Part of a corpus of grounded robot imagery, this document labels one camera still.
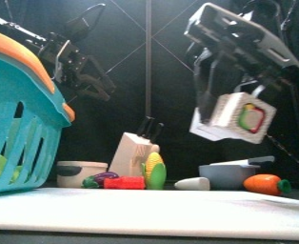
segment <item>red toy vegetable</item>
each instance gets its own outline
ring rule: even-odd
[[[273,174],[256,174],[246,178],[244,187],[249,192],[280,195],[290,192],[289,182]]]
[[[104,189],[142,190],[145,179],[142,176],[121,176],[120,178],[105,178]]]

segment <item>toy food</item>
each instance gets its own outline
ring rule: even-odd
[[[245,179],[244,187],[249,192],[270,195],[280,195],[290,192],[290,184],[288,180],[274,174],[256,174]]]

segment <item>white table surface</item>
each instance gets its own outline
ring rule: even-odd
[[[299,200],[246,192],[41,188],[0,196],[0,230],[299,240]]]

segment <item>teal plastic basket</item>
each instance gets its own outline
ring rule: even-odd
[[[54,84],[50,90],[37,73],[43,71],[37,57],[1,34],[0,42],[0,192],[5,192],[34,189],[45,182],[73,113]],[[30,55],[38,61],[33,66],[22,62]]]

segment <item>white knife block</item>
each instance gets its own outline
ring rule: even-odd
[[[142,176],[142,163],[150,153],[160,153],[160,147],[134,133],[125,132],[114,153],[109,172],[118,176]]]

